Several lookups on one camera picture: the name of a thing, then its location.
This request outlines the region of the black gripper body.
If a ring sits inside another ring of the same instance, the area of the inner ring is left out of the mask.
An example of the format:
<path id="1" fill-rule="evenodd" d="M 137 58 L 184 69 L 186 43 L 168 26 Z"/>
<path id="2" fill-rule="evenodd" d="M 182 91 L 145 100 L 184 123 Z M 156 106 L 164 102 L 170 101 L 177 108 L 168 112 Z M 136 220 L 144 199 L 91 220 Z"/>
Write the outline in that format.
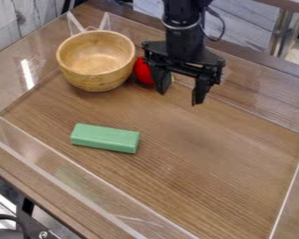
<path id="1" fill-rule="evenodd" d="M 173 57 L 166 52 L 165 41 L 142 41 L 144 61 L 152 66 L 165 67 L 180 75 L 197 77 L 205 74 L 212 85 L 220 83 L 225 60 L 206 48 L 198 49 L 189 57 Z"/>

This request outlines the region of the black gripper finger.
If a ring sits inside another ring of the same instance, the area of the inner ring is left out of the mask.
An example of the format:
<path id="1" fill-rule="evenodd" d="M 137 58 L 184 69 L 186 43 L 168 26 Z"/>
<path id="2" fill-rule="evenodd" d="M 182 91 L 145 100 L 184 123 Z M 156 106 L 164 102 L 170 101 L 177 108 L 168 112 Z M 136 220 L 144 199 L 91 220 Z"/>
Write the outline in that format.
<path id="1" fill-rule="evenodd" d="M 150 76 L 158 94 L 164 94 L 172 83 L 170 70 L 165 67 L 150 66 Z"/>
<path id="2" fill-rule="evenodd" d="M 209 78 L 206 76 L 198 76 L 192 90 L 192 105 L 200 105 L 204 102 L 209 89 Z"/>

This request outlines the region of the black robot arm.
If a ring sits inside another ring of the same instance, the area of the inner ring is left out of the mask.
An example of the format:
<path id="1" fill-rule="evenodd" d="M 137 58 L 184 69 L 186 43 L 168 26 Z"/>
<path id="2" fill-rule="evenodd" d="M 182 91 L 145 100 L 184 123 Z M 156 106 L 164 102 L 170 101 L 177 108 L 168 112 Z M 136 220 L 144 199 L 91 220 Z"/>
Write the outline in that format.
<path id="1" fill-rule="evenodd" d="M 142 41 L 144 62 L 149 67 L 150 77 L 160 94 L 166 93 L 172 83 L 172 74 L 176 73 L 194 80 L 192 89 L 192 105 L 204 102 L 205 95 L 213 85 L 220 84 L 225 60 L 213 54 L 204 46 L 204 16 L 209 13 L 213 0 L 161 0 L 165 37 L 162 41 Z"/>

